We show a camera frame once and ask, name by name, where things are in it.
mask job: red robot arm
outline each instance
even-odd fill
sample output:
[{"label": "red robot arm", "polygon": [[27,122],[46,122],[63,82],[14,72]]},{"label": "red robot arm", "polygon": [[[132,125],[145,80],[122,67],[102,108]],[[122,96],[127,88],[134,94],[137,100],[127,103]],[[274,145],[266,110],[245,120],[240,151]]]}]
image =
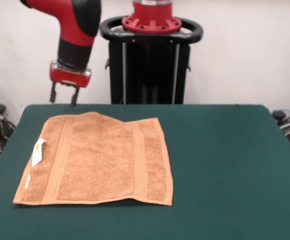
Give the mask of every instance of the red robot arm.
[{"label": "red robot arm", "polygon": [[55,102],[55,85],[61,83],[76,88],[71,102],[72,106],[76,105],[79,88],[85,88],[91,76],[87,64],[99,28],[100,0],[20,1],[59,20],[61,33],[57,61],[50,64],[50,79],[53,82],[50,101]]}]

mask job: green felt surface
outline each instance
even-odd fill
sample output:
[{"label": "green felt surface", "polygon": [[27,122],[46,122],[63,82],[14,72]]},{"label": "green felt surface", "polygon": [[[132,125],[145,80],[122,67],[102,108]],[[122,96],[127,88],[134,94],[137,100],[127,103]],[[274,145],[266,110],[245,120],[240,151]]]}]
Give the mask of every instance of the green felt surface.
[{"label": "green felt surface", "polygon": [[[15,206],[42,125],[96,111],[122,121],[158,117],[174,178],[173,206]],[[34,105],[0,157],[0,240],[290,240],[290,144],[262,106]]]}]

